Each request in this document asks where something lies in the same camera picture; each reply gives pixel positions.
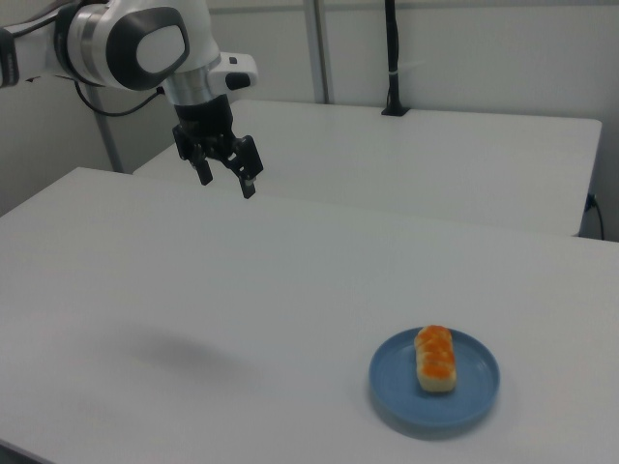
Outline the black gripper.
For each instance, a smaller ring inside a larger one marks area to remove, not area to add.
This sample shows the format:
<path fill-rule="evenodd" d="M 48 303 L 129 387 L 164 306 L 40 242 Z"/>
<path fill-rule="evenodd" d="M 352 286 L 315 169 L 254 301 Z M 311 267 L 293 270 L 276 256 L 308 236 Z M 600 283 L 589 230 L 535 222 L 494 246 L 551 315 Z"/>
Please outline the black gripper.
<path fill-rule="evenodd" d="M 253 138 L 236 138 L 227 95 L 196 105 L 175 105 L 179 124 L 173 128 L 179 158 L 196 171 L 200 184 L 213 181 L 207 158 L 223 158 L 223 164 L 238 178 L 245 199 L 255 194 L 255 180 L 263 171 Z"/>

